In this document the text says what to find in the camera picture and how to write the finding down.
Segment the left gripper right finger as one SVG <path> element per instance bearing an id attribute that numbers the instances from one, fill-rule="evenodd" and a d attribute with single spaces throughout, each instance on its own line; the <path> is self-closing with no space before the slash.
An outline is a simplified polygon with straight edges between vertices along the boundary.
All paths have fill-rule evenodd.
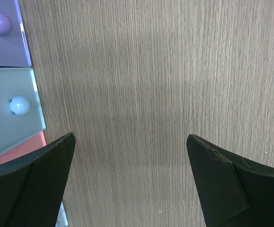
<path id="1" fill-rule="evenodd" d="M 274 168 L 190 134 L 186 141 L 208 227 L 274 227 Z"/>

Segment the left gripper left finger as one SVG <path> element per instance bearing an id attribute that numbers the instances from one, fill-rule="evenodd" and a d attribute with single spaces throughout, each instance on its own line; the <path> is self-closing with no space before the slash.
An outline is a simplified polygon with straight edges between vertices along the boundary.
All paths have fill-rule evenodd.
<path id="1" fill-rule="evenodd" d="M 72 132 L 0 165 L 0 227 L 54 227 L 76 144 Z"/>

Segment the light blue drawer box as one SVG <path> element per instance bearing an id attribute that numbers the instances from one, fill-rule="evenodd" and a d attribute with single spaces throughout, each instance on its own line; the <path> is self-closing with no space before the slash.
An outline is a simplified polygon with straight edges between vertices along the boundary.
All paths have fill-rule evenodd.
<path id="1" fill-rule="evenodd" d="M 56 221 L 56 227 L 68 227 L 68 220 L 65 212 L 65 208 L 63 205 L 63 202 L 60 205 L 57 221 Z"/>

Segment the pink drawer box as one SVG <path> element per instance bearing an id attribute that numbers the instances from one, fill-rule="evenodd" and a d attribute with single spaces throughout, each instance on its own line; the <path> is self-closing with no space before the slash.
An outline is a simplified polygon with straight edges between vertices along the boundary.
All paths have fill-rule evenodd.
<path id="1" fill-rule="evenodd" d="M 6 153 L 0 155 L 0 165 L 46 146 L 44 132 L 40 132 Z"/>

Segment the purple drawer box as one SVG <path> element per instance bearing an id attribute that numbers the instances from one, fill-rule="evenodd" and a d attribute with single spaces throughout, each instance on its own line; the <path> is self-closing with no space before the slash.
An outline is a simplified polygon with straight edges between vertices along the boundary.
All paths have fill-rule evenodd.
<path id="1" fill-rule="evenodd" d="M 0 67 L 31 67 L 19 2 L 0 0 Z"/>

